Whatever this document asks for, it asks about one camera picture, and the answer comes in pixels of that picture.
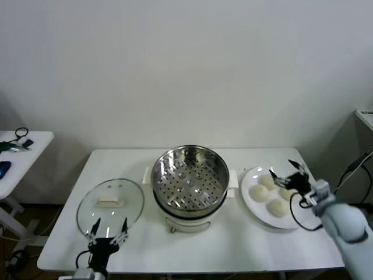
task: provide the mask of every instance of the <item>white plate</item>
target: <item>white plate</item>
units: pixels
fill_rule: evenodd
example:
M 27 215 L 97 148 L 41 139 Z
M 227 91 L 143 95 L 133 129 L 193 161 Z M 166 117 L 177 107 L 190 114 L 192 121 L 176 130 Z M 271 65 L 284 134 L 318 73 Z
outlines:
M 241 183 L 241 192 L 244 198 L 244 201 L 248 208 L 263 222 L 267 223 L 268 225 L 274 226 L 276 228 L 281 229 L 297 229 L 299 226 L 294 221 L 291 213 L 289 212 L 288 215 L 285 217 L 279 218 L 272 215 L 267 210 L 267 204 L 270 203 L 271 200 L 275 198 L 282 198 L 279 193 L 279 189 L 270 191 L 269 198 L 265 202 L 258 202 L 251 198 L 249 195 L 249 189 L 252 186 L 259 184 L 259 179 L 264 174 L 269 174 L 269 169 L 274 171 L 277 176 L 279 177 L 287 177 L 295 172 L 295 170 L 290 166 L 277 167 L 277 166 L 258 166 L 248 171 L 245 177 L 242 179 Z M 294 216 L 297 218 L 299 223 L 304 223 L 311 215 L 312 212 L 310 209 L 302 209 L 299 206 L 299 196 L 295 196 L 291 203 L 292 210 Z

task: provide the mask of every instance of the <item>glass lid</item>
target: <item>glass lid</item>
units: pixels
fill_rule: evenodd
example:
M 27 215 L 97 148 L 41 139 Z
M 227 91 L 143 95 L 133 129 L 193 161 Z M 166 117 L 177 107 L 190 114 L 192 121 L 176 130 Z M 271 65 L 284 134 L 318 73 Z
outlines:
M 144 207 L 144 194 L 139 185 L 128 179 L 105 181 L 88 192 L 80 202 L 76 222 L 85 236 L 101 218 L 96 233 L 99 237 L 114 237 L 121 232 L 125 219 L 127 227 L 140 217 Z

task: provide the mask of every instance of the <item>green object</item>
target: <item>green object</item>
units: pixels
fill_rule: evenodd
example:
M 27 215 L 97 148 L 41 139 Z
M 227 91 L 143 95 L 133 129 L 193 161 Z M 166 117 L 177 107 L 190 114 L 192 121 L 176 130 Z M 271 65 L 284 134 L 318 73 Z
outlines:
M 15 144 L 9 142 L 0 142 L 0 152 L 5 152 L 15 147 L 17 147 Z

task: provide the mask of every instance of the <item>white wall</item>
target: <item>white wall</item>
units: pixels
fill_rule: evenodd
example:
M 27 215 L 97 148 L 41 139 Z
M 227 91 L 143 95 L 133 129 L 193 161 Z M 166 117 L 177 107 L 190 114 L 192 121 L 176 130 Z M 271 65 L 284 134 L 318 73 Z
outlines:
M 0 0 L 3 126 L 56 133 L 18 196 L 64 201 L 96 148 L 185 143 L 294 146 L 334 183 L 361 152 L 351 112 L 373 106 L 372 10 L 349 0 Z

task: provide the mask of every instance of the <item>steamed bun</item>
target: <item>steamed bun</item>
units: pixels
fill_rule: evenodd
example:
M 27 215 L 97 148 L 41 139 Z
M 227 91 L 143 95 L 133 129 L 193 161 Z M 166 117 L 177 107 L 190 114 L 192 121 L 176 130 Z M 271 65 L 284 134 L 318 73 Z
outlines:
M 289 213 L 289 205 L 282 198 L 275 198 L 267 204 L 268 211 L 279 218 L 285 217 Z
M 273 191 L 278 188 L 278 186 L 275 185 L 275 182 L 273 181 L 270 174 L 261 175 L 259 183 L 265 186 L 269 191 Z
M 253 200 L 264 202 L 268 199 L 269 191 L 264 185 L 255 185 L 250 188 L 249 194 Z
M 287 190 L 285 188 L 280 188 L 280 195 L 284 200 L 290 201 L 290 197 L 292 194 L 296 193 L 297 190 Z

